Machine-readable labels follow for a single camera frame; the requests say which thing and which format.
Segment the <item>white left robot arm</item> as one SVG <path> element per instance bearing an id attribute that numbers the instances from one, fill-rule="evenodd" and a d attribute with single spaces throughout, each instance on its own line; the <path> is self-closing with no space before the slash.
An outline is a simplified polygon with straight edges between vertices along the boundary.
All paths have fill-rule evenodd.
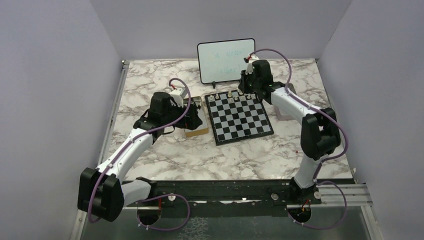
<path id="1" fill-rule="evenodd" d="M 136 160 L 157 139 L 165 128 L 196 130 L 203 121 L 201 106 L 193 98 L 171 93 L 155 92 L 150 107 L 135 121 L 129 136 L 107 160 L 96 168 L 85 168 L 79 179 L 77 208 L 90 217 L 113 222 L 123 207 L 141 201 L 152 205 L 157 200 L 154 182 L 138 178 L 124 183 L 124 178 Z"/>

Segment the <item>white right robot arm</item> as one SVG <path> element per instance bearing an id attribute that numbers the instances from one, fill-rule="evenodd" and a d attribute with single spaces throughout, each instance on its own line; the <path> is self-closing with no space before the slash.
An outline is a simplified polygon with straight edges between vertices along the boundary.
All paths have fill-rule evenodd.
<path id="1" fill-rule="evenodd" d="M 301 125 L 300 146 L 303 152 L 299 170 L 289 182 L 289 199 L 300 204 L 314 189 L 318 172 L 326 156 L 341 144 L 335 111 L 318 109 L 298 97 L 292 84 L 274 81 L 270 63 L 265 59 L 244 58 L 246 69 L 241 71 L 238 88 L 244 94 L 254 94 Z"/>

